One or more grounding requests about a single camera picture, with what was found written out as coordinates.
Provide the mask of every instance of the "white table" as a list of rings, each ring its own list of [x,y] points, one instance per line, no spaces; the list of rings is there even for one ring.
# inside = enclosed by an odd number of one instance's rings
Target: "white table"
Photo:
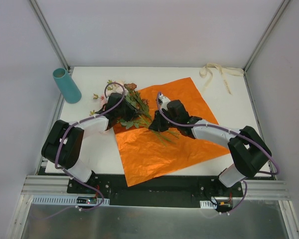
[[[76,104],[64,103],[60,119],[71,122],[89,116],[91,110],[100,108],[99,101],[93,99],[93,93],[101,95],[108,80],[124,80],[136,83],[142,89],[151,85],[160,85],[178,79],[191,77],[201,92],[205,79],[199,76],[199,68],[172,67],[75,67],[72,78],[82,92],[82,99]],[[216,69],[213,80],[202,95],[218,123],[232,128],[243,128],[246,125],[258,131],[254,112],[251,106],[243,77],[227,75],[229,87],[233,95],[227,93],[222,77]],[[113,129],[96,134],[82,143],[80,158],[95,172],[100,174],[124,174],[120,154],[117,148]],[[196,165],[178,170],[169,175],[218,175],[233,163],[230,154],[211,159]],[[263,171],[269,172],[266,164]],[[48,161],[46,173],[62,173]]]

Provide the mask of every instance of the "cream ribbon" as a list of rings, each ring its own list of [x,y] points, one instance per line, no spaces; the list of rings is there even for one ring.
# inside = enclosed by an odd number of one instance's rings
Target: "cream ribbon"
[[[205,83],[205,85],[202,89],[202,93],[205,92],[205,90],[209,86],[211,80],[213,79],[213,72],[210,70],[210,68],[216,68],[219,71],[219,73],[221,74],[221,76],[223,78],[223,82],[224,82],[224,85],[226,87],[227,92],[230,95],[233,95],[230,88],[229,88],[229,85],[228,85],[228,82],[227,82],[227,77],[226,77],[225,73],[230,74],[232,76],[243,76],[244,75],[244,70],[241,69],[241,68],[222,67],[221,65],[218,65],[218,64],[208,63],[206,66],[202,67],[199,71],[199,75],[202,78],[205,78],[207,76],[208,72],[210,73],[209,79],[206,81],[206,83]]]

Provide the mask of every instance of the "green leaves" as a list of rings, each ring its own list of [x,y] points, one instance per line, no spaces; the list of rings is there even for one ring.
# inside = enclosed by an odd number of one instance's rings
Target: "green leaves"
[[[131,102],[131,105],[136,108],[136,102],[135,101]]]
[[[110,83],[113,83],[113,81],[112,81],[112,80],[108,80],[107,83],[110,84]],[[111,90],[113,89],[113,87],[112,87],[112,86],[108,86],[106,89],[107,89],[108,91],[111,91]]]
[[[120,122],[122,126],[128,125],[128,123],[124,119],[120,119],[118,122]]]
[[[129,121],[127,122],[126,124],[126,129],[129,129],[130,127],[132,127],[134,125],[134,122],[133,121]]]
[[[130,94],[127,94],[127,95],[125,96],[125,99],[126,99],[127,102],[132,103]]]

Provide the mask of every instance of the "teal cup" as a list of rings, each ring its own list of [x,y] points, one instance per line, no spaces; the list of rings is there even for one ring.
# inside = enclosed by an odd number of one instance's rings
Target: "teal cup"
[[[53,78],[67,103],[74,104],[80,101],[82,94],[67,70],[56,69],[53,71]]]

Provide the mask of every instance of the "orange wrapping paper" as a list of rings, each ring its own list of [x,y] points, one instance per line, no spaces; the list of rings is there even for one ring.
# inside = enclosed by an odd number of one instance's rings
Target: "orange wrapping paper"
[[[180,100],[189,115],[218,124],[191,78],[139,90],[141,98],[149,101],[149,113],[152,119],[157,110],[155,100],[158,91],[170,100]],[[126,130],[117,124],[114,132],[128,186],[229,153],[226,148],[212,142],[192,139],[181,134],[178,139],[164,132],[165,136],[175,142],[165,141],[167,146],[164,146],[147,128],[133,127]]]

